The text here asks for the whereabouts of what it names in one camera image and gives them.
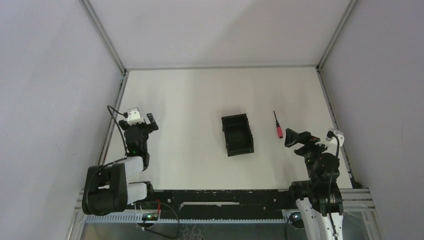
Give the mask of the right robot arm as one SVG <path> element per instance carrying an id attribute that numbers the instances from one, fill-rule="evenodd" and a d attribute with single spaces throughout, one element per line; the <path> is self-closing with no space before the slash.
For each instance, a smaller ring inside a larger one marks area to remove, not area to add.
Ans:
<path id="1" fill-rule="evenodd" d="M 309 131 L 285 130 L 287 148 L 300 144 L 294 153 L 304 158 L 308 179 L 294 181 L 289 187 L 289 203 L 298 209 L 287 223 L 303 227 L 309 240 L 343 239 L 343 198 L 337 184 L 340 176 L 340 150 L 344 145 L 343 132 L 330 128 L 325 139 Z"/>

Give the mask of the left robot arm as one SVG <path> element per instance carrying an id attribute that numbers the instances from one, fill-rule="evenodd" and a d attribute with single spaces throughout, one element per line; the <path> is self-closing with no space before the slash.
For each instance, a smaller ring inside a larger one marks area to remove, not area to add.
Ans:
<path id="1" fill-rule="evenodd" d="M 147 140 L 159 127 L 152 113 L 146 116 L 149 123 L 146 123 L 137 111 L 132 110 L 126 119 L 118 122 L 124 131 L 127 149 L 125 157 L 88 168 L 81 203 L 84 214 L 105 216 L 123 212 L 134 202 L 138 202 L 145 209 L 155 205 L 157 196 L 149 181 L 128 180 L 149 167 Z"/>

